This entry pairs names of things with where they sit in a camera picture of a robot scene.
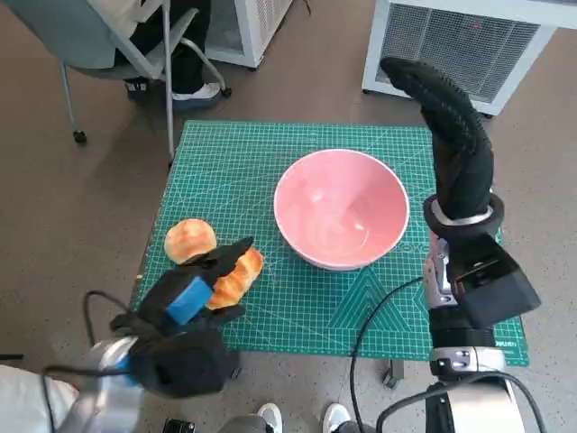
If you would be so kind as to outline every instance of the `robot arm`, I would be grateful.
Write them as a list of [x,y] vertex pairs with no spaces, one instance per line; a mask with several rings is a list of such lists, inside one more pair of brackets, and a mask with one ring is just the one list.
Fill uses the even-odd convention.
[[[119,315],[110,328],[121,336],[96,344],[88,377],[58,433],[126,433],[136,428],[144,390],[187,398],[222,390],[238,374],[218,327],[240,317],[241,306],[210,311],[203,306],[216,280],[229,274],[251,238],[221,246],[165,272],[139,308]],[[89,292],[87,296],[97,294]],[[106,372],[127,374],[105,376]]]
[[[424,282],[430,368],[440,382],[430,390],[473,373],[502,371],[505,356],[492,326],[537,308],[540,300],[494,240],[504,207],[490,192],[489,138],[467,95],[443,73],[410,60],[386,58],[380,65],[393,86],[421,104],[433,135],[436,194],[423,205],[430,229]],[[511,384],[491,378],[426,399],[426,431],[525,430]]]

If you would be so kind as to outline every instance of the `white appliance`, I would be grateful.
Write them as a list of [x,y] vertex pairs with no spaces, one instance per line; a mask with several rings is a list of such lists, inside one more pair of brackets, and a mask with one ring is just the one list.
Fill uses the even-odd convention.
[[379,61],[422,60],[498,115],[557,27],[577,28],[577,0],[376,0],[362,89],[406,97]]
[[212,0],[209,59],[256,69],[292,0]]

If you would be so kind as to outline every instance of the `croissant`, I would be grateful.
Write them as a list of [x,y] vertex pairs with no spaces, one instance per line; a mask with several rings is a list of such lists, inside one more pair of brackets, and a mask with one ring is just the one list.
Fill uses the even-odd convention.
[[237,304],[261,273],[263,264],[261,253],[250,248],[236,261],[234,271],[216,281],[206,306],[221,309]]
[[201,219],[183,219],[164,238],[164,252],[178,264],[215,248],[215,231]]

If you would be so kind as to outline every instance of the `green cutting mat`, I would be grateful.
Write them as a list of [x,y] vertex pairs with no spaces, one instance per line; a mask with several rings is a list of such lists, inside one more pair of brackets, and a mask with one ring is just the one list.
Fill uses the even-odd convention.
[[[305,263],[275,224],[272,198],[282,173],[298,158],[326,148],[354,149],[380,159],[398,174],[410,198],[402,241],[360,271],[329,272]],[[140,302],[172,265],[163,251],[169,228],[183,218],[201,218],[213,226],[219,244],[253,235],[265,257],[261,277],[242,301],[246,315],[224,329],[231,348],[350,355],[377,302],[421,274],[428,246],[421,204],[434,185],[431,136],[424,128],[187,122],[133,302]],[[416,285],[393,299],[376,317],[361,355],[427,360],[423,288]],[[509,364],[528,364],[518,318],[497,326],[496,336]]]

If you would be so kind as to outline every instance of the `pink bowl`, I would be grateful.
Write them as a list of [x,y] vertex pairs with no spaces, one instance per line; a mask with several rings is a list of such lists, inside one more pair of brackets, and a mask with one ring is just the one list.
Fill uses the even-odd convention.
[[407,192],[385,164],[331,149],[301,158],[280,178],[274,216],[294,250],[312,264],[349,271],[381,258],[408,223]]

